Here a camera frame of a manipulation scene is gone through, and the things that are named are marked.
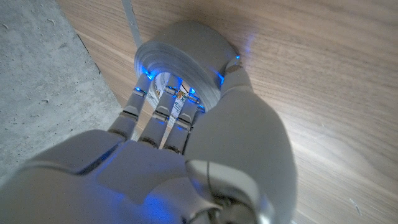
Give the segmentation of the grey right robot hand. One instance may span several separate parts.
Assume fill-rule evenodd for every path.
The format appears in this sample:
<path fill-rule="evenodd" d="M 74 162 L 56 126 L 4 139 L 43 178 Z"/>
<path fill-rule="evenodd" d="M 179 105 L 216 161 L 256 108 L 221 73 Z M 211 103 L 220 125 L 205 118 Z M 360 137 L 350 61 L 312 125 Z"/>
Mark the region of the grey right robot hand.
<path fill-rule="evenodd" d="M 221 98 L 134 141 L 124 111 L 107 131 L 77 134 L 25 162 L 1 186 L 2 223 L 289 223 L 297 171 L 278 114 L 252 90 L 239 57 Z"/>

